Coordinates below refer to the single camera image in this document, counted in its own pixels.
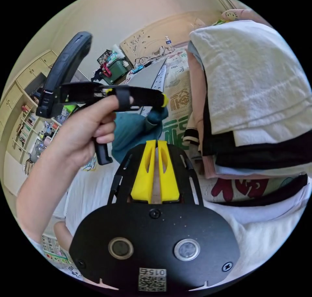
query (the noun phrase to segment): yellow bracket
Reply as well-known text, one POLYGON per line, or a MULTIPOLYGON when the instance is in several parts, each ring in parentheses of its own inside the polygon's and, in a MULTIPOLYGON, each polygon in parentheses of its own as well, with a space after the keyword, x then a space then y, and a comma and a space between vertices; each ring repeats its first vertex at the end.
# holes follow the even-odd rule
POLYGON ((156 140, 146 141, 146 146, 136 175, 136 179, 131 191, 134 200, 152 200, 154 166, 155 166, 156 140))
POLYGON ((180 198, 178 185, 166 141, 158 141, 158 168, 160 196, 162 202, 177 201, 180 198))
POLYGON ((169 100, 168 100, 167 96, 163 93, 163 105, 162 105, 162 108, 166 107, 168 102, 169 102, 169 100))

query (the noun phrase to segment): teal cloth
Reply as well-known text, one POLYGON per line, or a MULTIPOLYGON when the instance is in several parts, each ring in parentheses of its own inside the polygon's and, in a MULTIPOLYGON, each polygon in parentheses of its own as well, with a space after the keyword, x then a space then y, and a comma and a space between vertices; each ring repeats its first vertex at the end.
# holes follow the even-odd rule
POLYGON ((158 140, 163 130, 162 121, 167 117, 167 108, 152 109, 147 117, 136 113, 117 113, 111 151, 113 158, 121 163, 133 147, 148 140, 158 140))

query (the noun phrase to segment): finger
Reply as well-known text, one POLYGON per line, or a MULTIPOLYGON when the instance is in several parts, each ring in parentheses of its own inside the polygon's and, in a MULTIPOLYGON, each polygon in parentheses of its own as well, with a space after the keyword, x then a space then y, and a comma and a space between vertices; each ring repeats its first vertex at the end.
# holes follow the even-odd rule
POLYGON ((104 125, 99 126, 99 128, 96 130, 96 132, 94 133, 94 137, 100 137, 100 136, 105 136, 108 134, 111 134, 114 132, 116 128, 116 124, 115 122, 110 122, 104 125))
MULTIPOLYGON (((130 104, 133 103, 133 98, 130 97, 130 104)), ((91 106, 87 107, 86 113, 88 116, 92 117, 92 119, 98 123, 102 121, 104 117, 108 114, 112 113, 113 111, 119 108, 119 102, 115 95, 106 97, 101 99, 97 103, 92 104, 91 106)))
POLYGON ((106 117, 104 117, 101 121, 102 124, 107 124, 113 122, 116 119, 116 113, 110 113, 106 117))
POLYGON ((108 134, 108 135, 105 135, 105 136, 97 137, 96 141, 99 144, 104 144, 104 143, 113 142, 114 139, 115 139, 115 135, 114 134, 108 134))

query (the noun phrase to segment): white towel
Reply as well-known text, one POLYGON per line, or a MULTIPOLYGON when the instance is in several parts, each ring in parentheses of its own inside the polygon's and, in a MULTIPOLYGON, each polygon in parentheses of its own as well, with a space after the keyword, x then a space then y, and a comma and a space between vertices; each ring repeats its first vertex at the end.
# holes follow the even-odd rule
POLYGON ((312 129, 311 87, 276 30, 235 21, 195 30, 190 39, 207 76, 213 134, 233 131, 240 146, 278 143, 312 129))

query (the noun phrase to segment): black handle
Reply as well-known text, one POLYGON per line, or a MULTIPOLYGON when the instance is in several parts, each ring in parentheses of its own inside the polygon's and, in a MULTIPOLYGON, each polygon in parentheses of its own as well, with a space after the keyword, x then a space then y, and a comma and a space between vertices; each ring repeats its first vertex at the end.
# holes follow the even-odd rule
POLYGON ((98 164, 103 166, 112 163, 113 159, 108 155, 107 144, 99 144, 95 138, 93 142, 98 164))

